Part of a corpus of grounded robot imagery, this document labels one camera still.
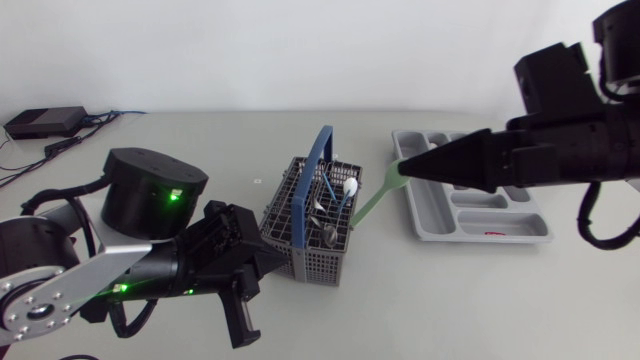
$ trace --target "black device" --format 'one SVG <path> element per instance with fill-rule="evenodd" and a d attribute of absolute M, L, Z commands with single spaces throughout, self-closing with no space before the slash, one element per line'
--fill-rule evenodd
<path fill-rule="evenodd" d="M 506 131 L 484 129 L 398 165 L 400 174 L 495 192 L 519 187 L 589 182 L 578 217 L 583 238 L 617 249 L 640 232 L 640 218 L 623 234 L 596 239 L 589 214 L 600 182 L 640 177 L 640 0 L 627 0 L 593 22 L 602 45 L 599 87 L 580 44 L 556 44 L 515 66 L 527 115 Z M 626 94 L 611 89 L 625 87 Z"/>
<path fill-rule="evenodd" d="M 287 258 L 262 240 L 253 212 L 210 201 L 204 218 L 187 226 L 208 177 L 151 150 L 112 149 L 104 173 L 90 184 L 41 191 L 22 205 L 22 216 L 0 222 L 0 345 L 47 334 L 76 313 L 91 323 L 109 316 L 117 336 L 128 338 L 158 299 L 210 293 L 222 300 L 232 346 L 257 340 L 246 303 Z M 103 204 L 78 199 L 105 187 Z M 53 200 L 68 205 L 33 216 Z M 69 238 L 79 228 L 85 262 Z M 147 304 L 127 324 L 129 300 Z"/>
<path fill-rule="evenodd" d="M 82 128 L 82 119 L 86 116 L 82 106 L 30 109 L 21 112 L 4 128 L 14 139 L 72 137 Z"/>

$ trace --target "black cable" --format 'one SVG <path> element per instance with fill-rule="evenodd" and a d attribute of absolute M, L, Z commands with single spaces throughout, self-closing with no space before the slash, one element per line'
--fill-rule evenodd
<path fill-rule="evenodd" d="M 86 124 L 90 124 L 89 125 L 90 127 L 95 126 L 95 129 L 90 131 L 88 134 L 86 134 L 84 136 L 81 136 L 80 139 L 77 142 L 72 143 L 68 147 L 57 149 L 56 151 L 52 152 L 49 156 L 45 156 L 44 159 L 36 161 L 36 162 L 34 162 L 32 164 L 20 166 L 20 167 L 17 167 L 17 168 L 4 168 L 4 167 L 0 166 L 0 169 L 5 170 L 5 171 L 20 171 L 17 174 L 12 174 L 12 175 L 5 176 L 5 177 L 1 178 L 0 181 L 4 181 L 4 182 L 0 183 L 0 189 L 2 189 L 3 187 L 5 187 L 5 186 L 9 185 L 10 183 L 14 182 L 15 180 L 17 180 L 18 178 L 22 177 L 23 175 L 39 169 L 44 164 L 46 164 L 49 161 L 55 159 L 56 156 L 62 154 L 63 152 L 75 147 L 76 145 L 81 144 L 84 140 L 92 137 L 93 135 L 95 135 L 95 133 L 97 133 L 105 125 L 110 124 L 115 119 L 117 119 L 120 115 L 123 115 L 123 114 L 146 114 L 146 113 L 143 112 L 143 111 L 110 111 L 110 112 L 107 112 L 107 113 L 104 113 L 104 114 L 86 116 L 85 119 L 83 119 L 83 121 Z M 107 118 L 104 121 L 99 121 L 97 123 L 95 122 L 96 120 L 100 120 L 100 118 L 103 118 L 105 116 Z"/>
<path fill-rule="evenodd" d="M 621 95 L 611 91 L 609 87 L 607 87 L 607 70 L 604 63 L 604 51 L 600 57 L 600 81 L 598 82 L 598 85 L 600 87 L 600 91 L 602 91 L 602 93 L 611 100 L 618 101 L 618 102 L 625 102 L 629 100 L 640 99 L 640 94 Z"/>
<path fill-rule="evenodd" d="M 130 338 L 137 334 L 149 320 L 149 317 L 153 313 L 153 309 L 156 307 L 158 299 L 149 299 L 138 316 L 127 325 L 127 316 L 124 311 L 124 305 L 121 302 L 111 304 L 109 306 L 109 318 L 113 325 L 113 330 L 116 332 L 119 338 Z"/>
<path fill-rule="evenodd" d="M 60 360 L 100 360 L 100 359 L 91 355 L 78 354 L 78 355 L 65 356 Z"/>
<path fill-rule="evenodd" d="M 53 200 L 62 200 L 67 198 L 75 198 L 82 195 L 94 193 L 100 189 L 107 187 L 111 181 L 102 176 L 100 179 L 82 186 L 76 186 L 68 189 L 48 189 L 42 190 L 35 194 L 31 199 L 22 204 L 22 213 L 20 215 L 33 215 L 38 208 L 45 202 Z"/>
<path fill-rule="evenodd" d="M 74 197 L 68 197 L 67 202 L 76 213 L 76 217 L 78 217 L 78 221 L 82 226 L 82 232 L 84 233 L 84 240 L 87 243 L 87 252 L 89 253 L 89 257 L 94 257 L 96 255 L 96 245 L 93 241 L 93 233 L 91 232 L 91 226 L 89 225 L 89 216 L 85 211 L 84 207 L 76 200 Z"/>
<path fill-rule="evenodd" d="M 589 216 L 591 215 L 591 211 L 598 200 L 599 193 L 600 183 L 592 182 L 589 185 L 589 189 L 587 189 L 587 193 L 584 195 L 584 199 L 582 199 L 582 204 L 580 205 L 580 212 L 578 214 L 578 232 L 580 232 L 583 239 L 601 250 L 616 250 L 627 246 L 640 233 L 640 216 L 625 232 L 611 239 L 596 239 L 596 237 L 591 233 L 591 229 L 589 228 L 591 220 L 589 219 Z"/>
<path fill-rule="evenodd" d="M 8 144 L 9 142 L 11 142 L 11 139 L 9 138 L 9 133 L 7 132 L 7 129 L 4 129 L 4 137 L 7 138 L 7 140 L 5 140 L 2 144 L 0 144 L 0 150 L 2 150 L 2 148 Z"/>

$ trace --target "gray plastic tray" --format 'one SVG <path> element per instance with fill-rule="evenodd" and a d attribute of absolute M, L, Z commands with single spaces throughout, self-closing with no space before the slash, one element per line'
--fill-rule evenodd
<path fill-rule="evenodd" d="M 409 158 L 466 134 L 395 130 L 397 158 Z M 416 234 L 424 241 L 541 243 L 553 234 L 526 189 L 481 190 L 411 179 L 405 186 Z"/>

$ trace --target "white wall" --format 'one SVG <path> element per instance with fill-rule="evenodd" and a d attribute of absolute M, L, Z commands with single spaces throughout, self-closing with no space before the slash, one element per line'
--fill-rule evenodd
<path fill-rule="evenodd" d="M 0 123 L 91 112 L 523 112 L 512 66 L 614 0 L 0 0 Z"/>

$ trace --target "cutlery basket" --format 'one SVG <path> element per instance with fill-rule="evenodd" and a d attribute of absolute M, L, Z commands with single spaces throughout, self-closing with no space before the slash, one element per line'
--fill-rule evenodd
<path fill-rule="evenodd" d="M 260 231 L 267 243 L 289 257 L 289 262 L 276 273 L 300 282 L 338 286 L 349 242 L 349 222 L 358 197 L 358 192 L 350 197 L 338 216 L 338 207 L 344 197 L 342 185 L 347 178 L 353 177 L 359 187 L 362 168 L 332 160 L 332 137 L 333 127 L 324 126 L 309 157 L 293 158 L 265 210 Z M 323 173 L 337 201 L 333 199 Z M 313 206 L 314 199 L 326 212 Z M 329 247 L 323 242 L 322 230 L 308 219 L 309 216 L 336 227 L 335 246 Z"/>

